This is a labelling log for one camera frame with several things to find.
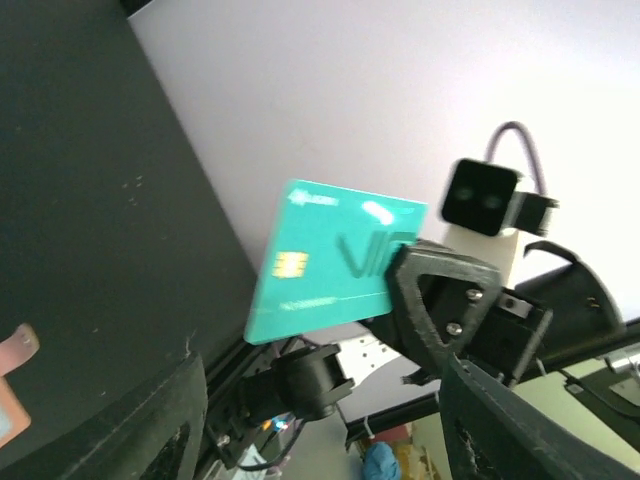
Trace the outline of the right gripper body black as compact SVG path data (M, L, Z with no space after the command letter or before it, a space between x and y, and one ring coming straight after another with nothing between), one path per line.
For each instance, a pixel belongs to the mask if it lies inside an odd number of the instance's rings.
M484 297L485 292L475 283L444 276L424 277L424 306L446 345L468 330L464 315L478 307ZM552 318L551 309L504 288L459 356L500 383L515 385L537 356Z

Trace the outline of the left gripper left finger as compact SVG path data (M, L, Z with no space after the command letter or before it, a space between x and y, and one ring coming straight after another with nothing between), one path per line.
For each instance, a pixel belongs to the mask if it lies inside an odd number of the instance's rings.
M191 479L208 405L202 359L191 354L47 445L3 479Z

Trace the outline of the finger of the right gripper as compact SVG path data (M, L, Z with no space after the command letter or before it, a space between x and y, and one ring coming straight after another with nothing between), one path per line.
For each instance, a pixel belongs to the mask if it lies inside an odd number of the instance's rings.
M362 325L368 329L385 348L390 348L408 359L406 347L401 339L400 329L396 324L393 314L385 314L365 319L362 321ZM403 385L427 385L436 379L436 376L419 367L411 374L401 376L401 383Z
M461 352L502 289L496 266L423 240L399 248L386 281L407 353Z

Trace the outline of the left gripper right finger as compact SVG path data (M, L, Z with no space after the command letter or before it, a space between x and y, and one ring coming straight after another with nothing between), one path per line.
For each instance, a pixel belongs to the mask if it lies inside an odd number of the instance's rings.
M454 479L637 479L476 365L448 357L439 409Z

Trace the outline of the teal VIP credit card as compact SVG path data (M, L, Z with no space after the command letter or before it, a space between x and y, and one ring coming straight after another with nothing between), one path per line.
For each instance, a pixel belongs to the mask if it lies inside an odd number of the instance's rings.
M244 338L253 345L384 315L384 273L417 240L419 201L292 180L283 190Z

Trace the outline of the brown leather card holder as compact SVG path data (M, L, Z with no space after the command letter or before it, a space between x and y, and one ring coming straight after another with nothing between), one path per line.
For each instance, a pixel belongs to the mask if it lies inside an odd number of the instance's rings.
M40 340L27 323L18 325L11 335L1 340L1 448L31 425L23 394L16 389L16 380L39 350Z

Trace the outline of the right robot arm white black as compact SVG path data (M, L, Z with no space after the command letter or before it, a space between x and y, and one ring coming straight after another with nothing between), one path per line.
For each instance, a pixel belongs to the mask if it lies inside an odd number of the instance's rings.
M510 289L487 262L429 241L402 247L385 273L392 311L367 320L363 335L325 345L305 342L245 378L242 419L252 426L284 413L323 419L398 357L417 367L404 378L407 385L440 378L449 360L458 358L510 388L546 366L636 339L638 327L622 320L602 281L576 254L546 240L526 251L564 264Z

